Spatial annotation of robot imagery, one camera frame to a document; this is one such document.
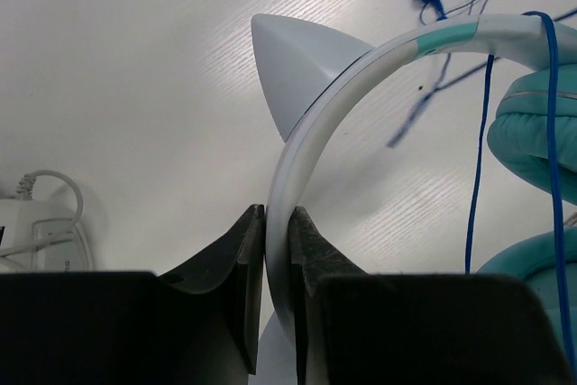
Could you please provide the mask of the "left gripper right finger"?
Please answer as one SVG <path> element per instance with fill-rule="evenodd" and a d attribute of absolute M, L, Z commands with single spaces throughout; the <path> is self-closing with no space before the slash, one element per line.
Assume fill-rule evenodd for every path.
<path fill-rule="evenodd" d="M 288 224 L 301 384 L 570 384 L 536 294 L 504 275 L 379 274 L 303 207 Z"/>

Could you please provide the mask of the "teal cat-ear headphones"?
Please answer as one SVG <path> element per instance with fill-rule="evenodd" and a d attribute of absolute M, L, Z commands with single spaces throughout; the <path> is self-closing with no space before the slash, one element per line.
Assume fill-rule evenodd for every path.
<path fill-rule="evenodd" d="M 529 69 L 499 103 L 481 142 L 507 169 L 549 193 L 553 231 L 516 243 L 478 272 L 520 280 L 537 296 L 576 381 L 576 31 L 539 12 L 469 15 L 407 32 L 379 47 L 299 19 L 258 14 L 252 44 L 261 86 L 285 143 L 266 209 L 270 293 L 296 355 L 289 221 L 337 126 L 398 69 L 426 56 L 476 52 Z"/>

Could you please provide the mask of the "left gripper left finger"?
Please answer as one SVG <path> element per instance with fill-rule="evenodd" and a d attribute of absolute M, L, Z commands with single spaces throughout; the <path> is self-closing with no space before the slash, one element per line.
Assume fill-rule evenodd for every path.
<path fill-rule="evenodd" d="M 4 384 L 245 384 L 256 372 L 264 208 L 162 275 L 5 274 Z"/>

